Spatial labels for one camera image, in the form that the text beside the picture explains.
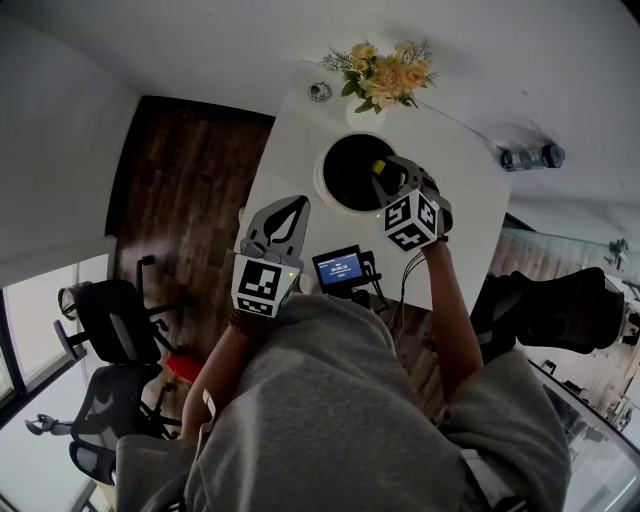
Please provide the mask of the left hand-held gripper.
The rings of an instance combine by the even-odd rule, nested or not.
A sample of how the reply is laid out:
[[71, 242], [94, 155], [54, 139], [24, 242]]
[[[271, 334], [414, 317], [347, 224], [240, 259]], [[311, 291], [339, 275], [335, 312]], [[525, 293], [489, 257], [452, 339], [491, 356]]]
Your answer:
[[[304, 195], [259, 210], [235, 255], [231, 298], [236, 310], [275, 318], [304, 270], [300, 259], [310, 214]], [[278, 230], [289, 222], [285, 234]]]

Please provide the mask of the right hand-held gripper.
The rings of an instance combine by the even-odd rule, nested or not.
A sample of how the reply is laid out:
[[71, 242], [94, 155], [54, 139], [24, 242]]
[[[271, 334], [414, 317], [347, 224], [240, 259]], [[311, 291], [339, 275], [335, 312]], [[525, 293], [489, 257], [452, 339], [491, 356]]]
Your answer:
[[374, 191], [384, 209], [384, 233], [403, 252], [421, 249], [438, 240], [446, 240], [453, 226], [452, 207], [440, 195], [431, 176], [407, 158], [390, 155], [386, 162], [398, 172], [410, 176], [401, 188], [398, 172], [373, 173]]

